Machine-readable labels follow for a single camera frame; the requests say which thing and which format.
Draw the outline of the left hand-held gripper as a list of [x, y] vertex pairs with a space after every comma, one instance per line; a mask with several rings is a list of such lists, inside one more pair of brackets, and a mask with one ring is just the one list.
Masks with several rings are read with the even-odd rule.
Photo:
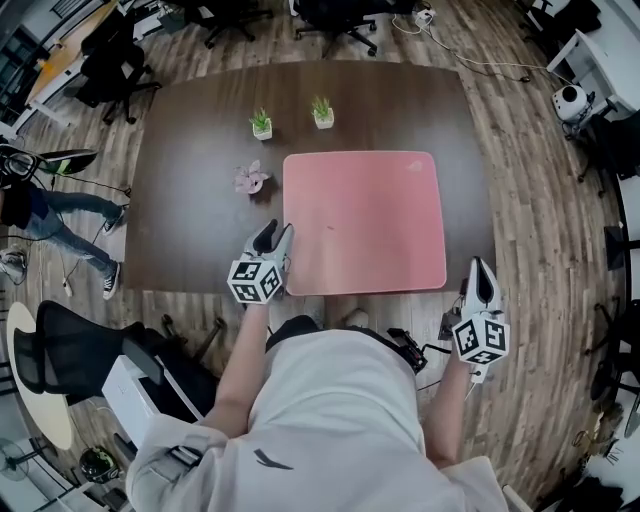
[[238, 303], [265, 305], [284, 293], [295, 229], [287, 224], [276, 237], [277, 229], [278, 221], [270, 220], [247, 239], [244, 252], [232, 262], [227, 285]]

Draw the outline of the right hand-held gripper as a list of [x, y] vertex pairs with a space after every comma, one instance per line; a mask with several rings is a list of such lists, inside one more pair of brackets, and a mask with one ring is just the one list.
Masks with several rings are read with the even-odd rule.
[[509, 353], [510, 326], [478, 313], [481, 310], [501, 311], [502, 292], [491, 267], [482, 258], [474, 257], [461, 306], [462, 316], [470, 318], [453, 327], [458, 357], [469, 364], [491, 364]]

